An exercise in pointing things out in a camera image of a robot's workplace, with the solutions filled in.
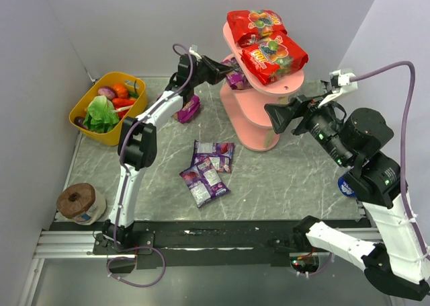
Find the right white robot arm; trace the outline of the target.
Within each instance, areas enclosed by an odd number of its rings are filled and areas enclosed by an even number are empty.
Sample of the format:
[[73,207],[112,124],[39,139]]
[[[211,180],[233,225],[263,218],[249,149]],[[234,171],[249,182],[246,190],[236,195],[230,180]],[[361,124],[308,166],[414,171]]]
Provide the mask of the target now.
[[273,130],[282,133],[294,119],[294,135],[309,133],[331,159],[346,169],[343,183],[363,204],[382,241],[356,239],[316,217],[303,218],[294,228],[300,247],[327,250],[358,267],[380,292],[415,301],[429,294],[428,251],[419,244],[401,168],[382,152],[393,130],[378,111],[358,108],[338,118],[341,109],[321,97],[294,97],[289,104],[268,104]]

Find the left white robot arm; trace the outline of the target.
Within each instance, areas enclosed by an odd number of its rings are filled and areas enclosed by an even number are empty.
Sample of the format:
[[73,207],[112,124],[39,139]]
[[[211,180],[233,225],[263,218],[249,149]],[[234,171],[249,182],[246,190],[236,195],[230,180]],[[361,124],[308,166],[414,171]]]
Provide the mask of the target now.
[[194,96],[194,88],[220,83],[233,68],[207,56],[184,54],[177,71],[156,102],[135,118],[126,118],[120,133],[120,182],[114,205],[102,227],[103,238],[117,252],[134,249],[133,226],[140,184],[157,156],[157,132]]

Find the red candy bag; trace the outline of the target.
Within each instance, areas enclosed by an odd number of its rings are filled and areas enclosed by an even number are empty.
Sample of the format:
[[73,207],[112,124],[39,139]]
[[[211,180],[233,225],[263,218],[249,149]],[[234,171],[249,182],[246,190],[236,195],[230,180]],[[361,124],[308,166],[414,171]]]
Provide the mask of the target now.
[[269,85],[301,70],[308,54],[283,32],[274,32],[245,47],[241,59],[263,85]]
[[256,44],[275,32],[288,33],[281,17],[272,10],[230,11],[226,20],[234,42],[240,47]]

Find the toy dark eggplant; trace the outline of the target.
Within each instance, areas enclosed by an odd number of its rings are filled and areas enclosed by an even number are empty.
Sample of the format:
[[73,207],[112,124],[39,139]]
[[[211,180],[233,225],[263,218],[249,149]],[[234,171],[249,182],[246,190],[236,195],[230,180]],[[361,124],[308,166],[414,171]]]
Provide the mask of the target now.
[[73,120],[73,123],[75,125],[77,125],[79,128],[82,128],[84,130],[88,130],[88,128],[85,126],[84,124],[85,118],[82,116],[77,116],[75,117],[75,119]]

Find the yellow plastic basket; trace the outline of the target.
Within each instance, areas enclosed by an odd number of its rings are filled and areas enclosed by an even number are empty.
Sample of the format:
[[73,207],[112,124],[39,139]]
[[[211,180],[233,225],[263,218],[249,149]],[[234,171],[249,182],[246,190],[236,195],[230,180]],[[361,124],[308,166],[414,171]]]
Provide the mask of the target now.
[[[124,108],[115,109],[114,112],[118,115],[120,121],[119,123],[107,133],[96,133],[89,130],[84,130],[79,128],[73,123],[73,120],[77,116],[86,117],[87,107],[91,101],[98,96],[97,90],[100,87],[113,85],[120,83],[124,85],[129,91],[129,99],[134,99],[136,102],[133,106],[128,106]],[[99,81],[97,81],[91,89],[80,99],[77,105],[71,110],[69,114],[70,122],[76,126],[83,134],[88,137],[95,139],[107,146],[116,146],[120,141],[120,134],[122,123],[126,117],[135,118],[139,114],[143,113],[147,107],[147,96],[145,91],[145,83],[137,77],[132,75],[121,73],[121,72],[111,72],[104,75]]]

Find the toy orange pumpkin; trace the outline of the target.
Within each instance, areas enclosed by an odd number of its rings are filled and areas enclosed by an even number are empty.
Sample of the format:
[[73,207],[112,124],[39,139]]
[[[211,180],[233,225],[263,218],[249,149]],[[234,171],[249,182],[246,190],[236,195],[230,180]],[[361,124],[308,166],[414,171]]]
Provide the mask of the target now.
[[122,98],[122,99],[128,99],[129,98],[129,91],[124,85],[117,83],[117,84],[112,86],[112,89],[113,89],[114,93],[116,94],[117,98]]

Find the white toilet paper roll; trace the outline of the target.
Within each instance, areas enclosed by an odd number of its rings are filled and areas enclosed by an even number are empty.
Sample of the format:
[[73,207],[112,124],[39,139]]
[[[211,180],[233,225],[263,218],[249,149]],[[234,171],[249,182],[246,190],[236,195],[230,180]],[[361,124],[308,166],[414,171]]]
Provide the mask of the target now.
[[344,196],[346,196],[348,198],[354,198],[354,199],[357,198],[356,193],[351,188],[351,186],[348,184],[348,182],[345,180],[345,176],[344,175],[342,175],[337,180],[337,185],[338,185],[338,189],[342,193],[342,195],[344,195]]

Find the small purple packet lower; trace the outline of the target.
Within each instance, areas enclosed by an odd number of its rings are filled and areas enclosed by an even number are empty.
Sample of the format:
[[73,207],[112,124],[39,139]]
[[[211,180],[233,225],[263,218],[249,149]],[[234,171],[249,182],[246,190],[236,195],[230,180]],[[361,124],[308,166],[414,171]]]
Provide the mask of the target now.
[[180,176],[191,192],[198,208],[230,193],[216,171],[208,170],[200,173],[196,169],[187,169],[181,172]]

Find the toy red carrot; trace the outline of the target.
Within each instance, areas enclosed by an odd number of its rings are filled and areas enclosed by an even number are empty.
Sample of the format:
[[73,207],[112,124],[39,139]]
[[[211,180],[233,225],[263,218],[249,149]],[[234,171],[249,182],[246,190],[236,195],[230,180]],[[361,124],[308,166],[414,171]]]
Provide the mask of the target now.
[[112,100],[115,109],[133,106],[135,102],[136,100],[127,98],[114,98]]

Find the pink three-tier shelf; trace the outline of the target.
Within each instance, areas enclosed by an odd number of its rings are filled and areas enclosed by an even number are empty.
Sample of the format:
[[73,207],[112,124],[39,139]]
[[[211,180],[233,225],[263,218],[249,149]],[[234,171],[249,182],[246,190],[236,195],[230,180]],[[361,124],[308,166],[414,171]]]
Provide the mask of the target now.
[[272,129],[271,120],[264,106],[285,104],[304,82],[304,71],[282,77],[279,81],[263,85],[241,60],[242,49],[234,43],[228,24],[224,24],[223,36],[232,54],[251,84],[250,89],[233,90],[227,83],[222,85],[220,99],[241,144],[252,151],[268,151],[274,148],[280,136]]

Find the small purple packet upper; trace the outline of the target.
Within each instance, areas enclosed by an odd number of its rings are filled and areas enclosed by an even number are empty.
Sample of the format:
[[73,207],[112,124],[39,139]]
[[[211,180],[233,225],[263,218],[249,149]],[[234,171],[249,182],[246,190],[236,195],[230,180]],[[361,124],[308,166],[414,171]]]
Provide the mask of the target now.
[[190,165],[193,166],[209,157],[217,172],[230,173],[234,149],[234,143],[204,143],[195,140]]

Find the small purple packet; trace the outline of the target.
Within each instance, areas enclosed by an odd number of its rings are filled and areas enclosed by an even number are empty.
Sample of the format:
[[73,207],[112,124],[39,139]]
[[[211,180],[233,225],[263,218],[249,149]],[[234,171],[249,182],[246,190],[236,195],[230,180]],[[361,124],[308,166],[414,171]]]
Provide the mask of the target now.
[[200,173],[196,169],[187,169],[181,172],[180,176],[191,192],[198,208],[230,193],[216,171],[208,170]]
[[209,157],[217,172],[230,173],[234,149],[234,143],[204,143],[195,140],[190,165],[193,166]]

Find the purple candy bag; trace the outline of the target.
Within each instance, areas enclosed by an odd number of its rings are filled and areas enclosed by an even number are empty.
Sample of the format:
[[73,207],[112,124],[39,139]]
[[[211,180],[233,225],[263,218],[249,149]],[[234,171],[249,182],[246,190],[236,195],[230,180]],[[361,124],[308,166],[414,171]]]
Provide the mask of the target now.
[[252,88],[235,57],[224,59],[221,63],[232,68],[232,71],[226,75],[226,82],[231,89],[244,90]]
[[200,107],[200,98],[197,95],[193,95],[190,101],[174,114],[174,118],[182,124],[188,123],[198,114]]

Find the toy green lettuce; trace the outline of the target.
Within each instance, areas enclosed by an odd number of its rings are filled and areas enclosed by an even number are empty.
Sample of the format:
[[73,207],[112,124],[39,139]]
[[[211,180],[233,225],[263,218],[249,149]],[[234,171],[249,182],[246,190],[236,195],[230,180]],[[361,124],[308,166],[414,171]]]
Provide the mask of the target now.
[[104,95],[96,96],[87,107],[83,125],[91,132],[110,132],[120,121],[112,102]]

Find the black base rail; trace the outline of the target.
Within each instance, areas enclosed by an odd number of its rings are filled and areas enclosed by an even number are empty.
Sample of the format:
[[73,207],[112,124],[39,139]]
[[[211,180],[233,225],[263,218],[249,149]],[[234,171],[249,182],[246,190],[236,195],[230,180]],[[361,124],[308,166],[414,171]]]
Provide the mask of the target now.
[[129,256],[136,267],[234,266],[269,264],[288,267],[294,255],[312,248],[285,221],[137,221],[126,235],[126,245],[116,249],[104,233],[95,237],[96,256]]

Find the toy purple onion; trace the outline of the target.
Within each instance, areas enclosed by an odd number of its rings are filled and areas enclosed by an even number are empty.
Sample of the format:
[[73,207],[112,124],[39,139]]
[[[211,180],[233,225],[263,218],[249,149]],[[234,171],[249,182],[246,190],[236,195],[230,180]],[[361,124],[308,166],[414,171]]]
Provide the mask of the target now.
[[115,91],[111,87],[108,87],[108,86],[100,87],[97,90],[97,94],[105,96],[109,100],[112,100],[116,97]]

